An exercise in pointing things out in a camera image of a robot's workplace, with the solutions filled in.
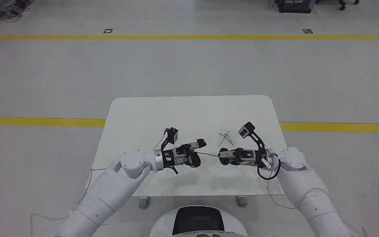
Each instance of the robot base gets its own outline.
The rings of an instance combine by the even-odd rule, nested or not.
[[[185,206],[161,216],[155,222],[149,237],[173,236],[196,230],[220,230],[248,235],[237,218],[221,209],[209,206]]]

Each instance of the black cable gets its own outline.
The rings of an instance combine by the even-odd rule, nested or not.
[[[278,160],[278,161],[279,161],[278,169],[277,169],[276,173],[274,174],[274,176],[269,177],[269,178],[266,178],[266,177],[262,176],[262,175],[261,175],[261,172],[259,171],[259,166],[257,166],[257,168],[258,168],[258,169],[257,169],[257,171],[258,171],[258,175],[259,175],[261,178],[263,178],[264,180],[272,180],[272,179],[276,178],[276,177],[278,176],[278,174],[279,174],[279,170],[280,170],[280,166],[281,166],[281,162],[280,162],[280,160]]]
[[[203,154],[203,155],[210,155],[210,156],[216,156],[216,157],[219,157],[218,155],[212,155],[212,154],[208,154],[208,153],[202,153],[202,152],[196,152],[198,154]]]
[[[168,168],[172,169],[176,174],[179,174],[179,172],[175,169],[174,166],[168,166]]]

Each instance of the white table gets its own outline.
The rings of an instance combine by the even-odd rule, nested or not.
[[[166,127],[179,130],[175,146],[203,138],[207,146],[197,151],[218,154],[219,130],[237,132],[248,121],[274,151],[287,148],[272,101],[264,95],[118,98],[111,105],[92,168],[107,167],[126,150],[152,149]],[[239,136],[236,146],[258,149],[252,139]],[[151,172],[134,196],[268,194],[267,181],[258,177],[256,167],[224,166],[218,157],[200,158],[198,168],[176,166],[178,175],[171,169]],[[101,172],[94,171],[92,182]],[[270,188],[272,194],[284,193],[276,179]]]

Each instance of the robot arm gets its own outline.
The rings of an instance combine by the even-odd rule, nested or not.
[[[200,159],[194,150],[206,146],[204,140],[198,139],[194,143],[164,150],[168,143],[174,144],[178,138],[178,131],[173,127],[166,129],[165,133],[167,138],[160,150],[125,152],[109,165],[89,187],[71,215],[55,231],[54,237],[92,236],[99,226],[124,206],[150,171],[158,172],[164,168],[176,171],[175,165],[200,165]],[[128,177],[118,173],[121,168]]]
[[[358,236],[340,218],[324,182],[307,163],[304,154],[297,148],[272,153],[254,129],[253,124],[248,122],[238,134],[242,138],[251,137],[258,150],[237,148],[229,151],[223,148],[219,152],[220,162],[223,165],[257,166],[259,176],[265,180],[277,177],[285,195],[306,218],[317,237]],[[265,178],[260,175],[259,169],[276,172],[274,176]]]

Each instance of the wire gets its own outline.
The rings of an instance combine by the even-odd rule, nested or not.
[[[88,192],[89,186],[91,185],[92,172],[93,172],[93,171],[105,170],[105,169],[106,169],[106,168],[101,168],[101,169],[91,169],[91,172],[89,173],[89,181],[88,181],[87,187],[85,188],[85,192],[84,192],[83,196],[82,196],[81,199],[78,201],[78,204],[83,200],[83,198],[85,197],[85,194]],[[44,219],[47,219],[47,220],[63,220],[63,219],[65,219],[65,218],[69,217],[72,213],[73,213],[73,210],[71,210],[66,216],[58,217],[58,218],[52,218],[52,217],[44,216],[44,215],[42,215],[42,214],[39,214],[39,213],[33,212],[33,213],[30,215],[30,237],[33,237],[33,216],[39,216],[40,218],[44,218]]]
[[[164,131],[162,137],[160,138],[159,142],[154,146],[153,150],[160,144],[160,142],[163,140],[163,138],[165,137],[165,134],[166,134],[166,131]]]
[[[268,1],[268,8],[269,8],[269,9],[273,9],[274,6],[275,6],[275,4],[278,5],[278,4],[276,3],[276,0],[273,0],[273,1],[274,1],[274,3],[272,4],[272,6],[270,6],[271,0]]]
[[[259,171],[259,166],[257,166],[257,172],[258,172],[258,175],[259,175],[261,178],[263,178],[264,180],[272,180],[272,179],[276,178],[276,177],[278,176],[278,174],[279,174],[279,171],[280,171],[280,166],[281,166],[280,159],[278,160],[278,162],[279,162],[279,164],[278,164],[278,169],[277,169],[277,171],[275,172],[274,176],[271,177],[271,175],[270,175],[270,177],[268,177],[268,178],[262,176],[262,175],[261,175],[261,172]]]
[[[216,156],[216,157],[219,157],[218,155],[212,155],[212,154],[208,154],[208,153],[202,153],[202,152],[196,152],[198,154],[203,154],[203,155],[209,155],[209,156]]]
[[[266,189],[267,189],[267,191],[268,191],[268,194],[269,194],[269,196],[270,196],[272,202],[275,203],[277,206],[283,207],[283,208],[285,208],[285,209],[290,209],[290,210],[295,210],[295,209],[297,209],[297,206],[298,206],[298,205],[299,205],[299,204],[300,204],[300,203],[301,203],[301,202],[307,197],[308,193],[310,193],[310,192],[312,192],[312,191],[314,191],[314,190],[321,190],[321,191],[323,191],[324,193],[326,193],[326,195],[330,198],[330,200],[332,201],[333,205],[335,206],[335,204],[334,204],[334,202],[333,202],[331,196],[329,195],[329,193],[328,193],[327,191],[325,191],[324,189],[322,189],[322,188],[312,188],[311,190],[307,191],[307,192],[304,194],[304,196],[300,199],[300,201],[298,201],[298,202],[294,205],[294,207],[283,206],[283,205],[277,203],[277,202],[274,200],[274,198],[273,198],[273,196],[272,196],[272,194],[271,194],[271,192],[270,192],[269,184],[270,184],[270,180],[267,181]],[[362,233],[361,233],[361,232],[357,231],[354,227],[352,227],[351,225],[349,225],[349,223],[347,223],[346,221],[344,221],[344,220],[342,220],[342,221],[343,221],[344,224],[346,224],[347,226],[349,226],[351,229],[353,229],[354,231],[356,231],[356,232],[359,233],[360,235],[362,235],[362,236],[364,236],[364,237],[368,237],[367,232],[366,232],[366,230],[365,230],[363,227],[361,227],[361,229],[362,229]]]

